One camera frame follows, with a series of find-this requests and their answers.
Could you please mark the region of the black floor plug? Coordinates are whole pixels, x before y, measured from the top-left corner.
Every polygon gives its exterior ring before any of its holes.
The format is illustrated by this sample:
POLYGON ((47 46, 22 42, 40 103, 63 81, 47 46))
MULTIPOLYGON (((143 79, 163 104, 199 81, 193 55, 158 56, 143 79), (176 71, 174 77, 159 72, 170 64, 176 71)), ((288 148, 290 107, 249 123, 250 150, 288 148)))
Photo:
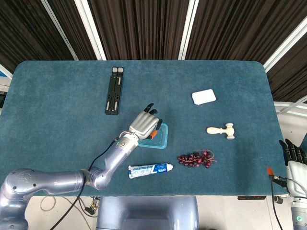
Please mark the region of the black floor plug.
POLYGON ((88 207, 84 207, 85 211, 88 212, 91 216, 93 216, 98 210, 99 197, 93 196, 91 205, 88 207))

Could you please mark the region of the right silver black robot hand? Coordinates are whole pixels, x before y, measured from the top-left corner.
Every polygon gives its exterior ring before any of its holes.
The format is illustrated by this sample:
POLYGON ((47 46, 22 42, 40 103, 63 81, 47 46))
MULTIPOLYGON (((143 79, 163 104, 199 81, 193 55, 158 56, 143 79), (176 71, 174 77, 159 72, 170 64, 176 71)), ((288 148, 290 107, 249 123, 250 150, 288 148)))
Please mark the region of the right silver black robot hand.
POLYGON ((280 140, 286 166, 286 176, 276 176, 272 168, 267 169, 271 182, 285 188, 292 197, 307 199, 307 149, 297 147, 290 140, 280 140))

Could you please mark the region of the dark brown curtain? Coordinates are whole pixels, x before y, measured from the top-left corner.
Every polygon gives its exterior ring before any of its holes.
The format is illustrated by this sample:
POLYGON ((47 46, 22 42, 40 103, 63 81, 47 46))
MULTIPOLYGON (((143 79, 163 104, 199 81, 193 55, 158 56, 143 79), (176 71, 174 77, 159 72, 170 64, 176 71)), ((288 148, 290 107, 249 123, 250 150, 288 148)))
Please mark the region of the dark brown curtain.
MULTIPOLYGON (((97 60, 74 0, 48 0, 79 60, 97 60)), ((189 0, 88 0, 107 60, 177 59, 189 0)), ((264 64, 307 0, 200 0, 185 59, 264 64)), ((40 0, 0 0, 0 65, 74 60, 40 0)), ((307 33, 267 73, 273 99, 307 95, 307 33)))

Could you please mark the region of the black metal bracket plate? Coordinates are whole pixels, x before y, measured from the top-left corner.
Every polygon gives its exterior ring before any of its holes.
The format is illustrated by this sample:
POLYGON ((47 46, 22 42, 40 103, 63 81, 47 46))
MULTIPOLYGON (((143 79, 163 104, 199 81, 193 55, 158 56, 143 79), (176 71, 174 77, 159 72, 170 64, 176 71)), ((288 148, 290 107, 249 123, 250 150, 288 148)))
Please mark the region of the black metal bracket plate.
POLYGON ((239 195, 237 196, 238 200, 265 200, 266 196, 265 195, 251 195, 251 196, 243 196, 239 195))

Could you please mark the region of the wooden toy hammer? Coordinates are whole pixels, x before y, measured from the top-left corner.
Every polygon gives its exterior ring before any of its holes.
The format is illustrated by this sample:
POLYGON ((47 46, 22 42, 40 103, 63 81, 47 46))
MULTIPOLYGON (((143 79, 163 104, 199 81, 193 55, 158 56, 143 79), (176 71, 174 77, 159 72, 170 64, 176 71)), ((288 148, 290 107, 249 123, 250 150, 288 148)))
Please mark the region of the wooden toy hammer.
POLYGON ((235 138, 235 130, 233 128, 233 123, 226 123, 225 128, 208 127, 206 129, 208 134, 226 134, 226 138, 231 140, 235 138))

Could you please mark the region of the red grape bunch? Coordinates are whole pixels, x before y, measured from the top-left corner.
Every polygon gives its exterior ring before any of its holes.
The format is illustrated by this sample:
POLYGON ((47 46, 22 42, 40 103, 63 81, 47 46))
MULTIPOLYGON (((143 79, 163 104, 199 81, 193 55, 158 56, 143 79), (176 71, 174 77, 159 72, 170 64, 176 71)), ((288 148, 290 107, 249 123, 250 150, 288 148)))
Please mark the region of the red grape bunch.
POLYGON ((185 167, 194 168, 202 165, 207 169, 217 162, 214 153, 208 149, 195 150, 191 154, 177 156, 177 161, 185 167))

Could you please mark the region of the blue-grey robot torso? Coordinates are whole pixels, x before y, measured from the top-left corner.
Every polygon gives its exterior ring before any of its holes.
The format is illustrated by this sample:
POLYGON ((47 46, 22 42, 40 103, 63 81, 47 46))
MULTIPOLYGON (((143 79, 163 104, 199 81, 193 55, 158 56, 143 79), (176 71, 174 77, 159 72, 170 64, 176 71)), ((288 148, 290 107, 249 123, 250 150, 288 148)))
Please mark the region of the blue-grey robot torso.
POLYGON ((199 230, 194 196, 102 196, 96 230, 199 230))

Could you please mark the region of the teal plastic container lid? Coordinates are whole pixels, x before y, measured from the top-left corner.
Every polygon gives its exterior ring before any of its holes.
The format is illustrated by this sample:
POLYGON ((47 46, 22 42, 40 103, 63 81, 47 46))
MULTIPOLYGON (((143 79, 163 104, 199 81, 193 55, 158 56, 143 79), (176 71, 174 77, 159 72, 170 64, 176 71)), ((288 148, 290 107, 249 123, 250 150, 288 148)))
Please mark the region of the teal plastic container lid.
POLYGON ((139 147, 165 149, 167 146, 168 125, 162 123, 158 133, 153 139, 139 140, 139 147))

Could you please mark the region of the thin grey frame post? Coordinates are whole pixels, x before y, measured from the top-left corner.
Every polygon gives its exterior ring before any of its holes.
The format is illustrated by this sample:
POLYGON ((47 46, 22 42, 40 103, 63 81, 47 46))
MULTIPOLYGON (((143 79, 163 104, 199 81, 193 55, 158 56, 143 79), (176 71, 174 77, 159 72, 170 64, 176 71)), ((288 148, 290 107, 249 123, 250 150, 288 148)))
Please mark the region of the thin grey frame post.
POLYGON ((45 10, 47 11, 49 17, 51 18, 53 24, 55 25, 57 31, 59 32, 61 38, 63 39, 65 45, 67 46, 68 50, 70 51, 73 59, 74 60, 79 60, 77 55, 76 55, 76 53, 75 53, 75 51, 74 51, 74 49, 72 48, 72 46, 70 44, 70 42, 69 42, 65 32, 63 31, 63 29, 62 29, 62 27, 61 27, 61 25, 60 25, 56 15, 54 14, 54 12, 53 12, 53 10, 52 10, 48 0, 40 0, 40 1, 43 4, 45 10))

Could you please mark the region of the white frame rail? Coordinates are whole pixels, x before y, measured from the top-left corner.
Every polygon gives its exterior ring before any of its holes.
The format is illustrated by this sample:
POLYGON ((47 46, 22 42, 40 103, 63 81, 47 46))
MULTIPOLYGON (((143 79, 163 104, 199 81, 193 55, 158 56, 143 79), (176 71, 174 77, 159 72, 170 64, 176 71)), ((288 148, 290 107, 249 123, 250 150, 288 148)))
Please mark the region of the white frame rail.
POLYGON ((295 115, 307 118, 307 95, 298 101, 292 102, 274 102, 277 114, 295 115))

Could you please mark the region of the white blue toothpaste tube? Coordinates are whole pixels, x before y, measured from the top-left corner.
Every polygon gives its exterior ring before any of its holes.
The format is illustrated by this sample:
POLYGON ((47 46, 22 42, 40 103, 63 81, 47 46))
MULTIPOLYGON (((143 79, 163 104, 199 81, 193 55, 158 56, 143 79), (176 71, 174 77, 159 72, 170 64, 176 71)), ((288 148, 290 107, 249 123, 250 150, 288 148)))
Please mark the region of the white blue toothpaste tube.
POLYGON ((174 168, 172 164, 169 163, 159 163, 151 165, 142 166, 128 166, 128 175, 130 179, 148 176, 157 173, 167 173, 174 168))

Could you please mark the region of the black folding stand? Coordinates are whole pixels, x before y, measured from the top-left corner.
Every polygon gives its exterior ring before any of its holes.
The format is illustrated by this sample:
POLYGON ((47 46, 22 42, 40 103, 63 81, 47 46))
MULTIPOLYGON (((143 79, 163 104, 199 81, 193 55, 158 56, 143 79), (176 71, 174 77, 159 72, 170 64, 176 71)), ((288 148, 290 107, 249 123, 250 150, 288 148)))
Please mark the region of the black folding stand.
POLYGON ((121 89, 123 84, 123 67, 113 67, 110 76, 107 99, 106 99, 106 115, 117 115, 119 110, 119 102, 121 97, 121 89))

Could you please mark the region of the wide white frame post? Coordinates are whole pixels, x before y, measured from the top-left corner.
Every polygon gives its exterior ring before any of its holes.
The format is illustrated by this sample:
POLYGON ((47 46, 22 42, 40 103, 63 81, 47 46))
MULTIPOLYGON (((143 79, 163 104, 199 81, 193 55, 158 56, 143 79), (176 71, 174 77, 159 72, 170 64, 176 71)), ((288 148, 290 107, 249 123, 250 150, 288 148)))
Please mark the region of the wide white frame post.
POLYGON ((91 13, 88 0, 74 0, 97 60, 106 60, 105 52, 91 13))

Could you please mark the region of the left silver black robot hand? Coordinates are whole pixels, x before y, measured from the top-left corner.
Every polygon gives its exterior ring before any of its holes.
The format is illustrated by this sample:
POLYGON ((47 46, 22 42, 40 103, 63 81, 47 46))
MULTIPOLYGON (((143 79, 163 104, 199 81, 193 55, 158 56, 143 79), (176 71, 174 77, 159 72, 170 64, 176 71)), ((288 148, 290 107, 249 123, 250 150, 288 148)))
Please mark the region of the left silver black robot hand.
POLYGON ((162 119, 155 116, 158 113, 152 109, 154 103, 150 103, 138 114, 129 127, 129 132, 135 134, 140 140, 154 139, 162 124, 162 119))

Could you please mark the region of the blue-green table cloth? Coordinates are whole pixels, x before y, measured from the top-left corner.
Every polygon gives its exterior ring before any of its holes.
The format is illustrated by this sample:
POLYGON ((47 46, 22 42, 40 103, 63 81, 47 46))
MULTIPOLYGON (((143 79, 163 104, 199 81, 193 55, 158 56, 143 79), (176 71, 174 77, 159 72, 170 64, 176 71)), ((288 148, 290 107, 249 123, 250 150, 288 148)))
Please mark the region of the blue-green table cloth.
POLYGON ((285 176, 282 139, 262 64, 229 60, 24 61, 0 114, 0 185, 15 169, 44 172, 104 166, 103 151, 150 103, 168 125, 167 147, 137 147, 103 191, 85 196, 268 195, 267 168, 285 176), (106 115, 113 67, 123 67, 117 115, 106 115), (192 93, 216 100, 195 105, 192 93), (235 138, 208 134, 233 123, 235 138), (210 168, 177 156, 210 150, 210 168), (130 179, 128 166, 169 163, 165 173, 130 179))

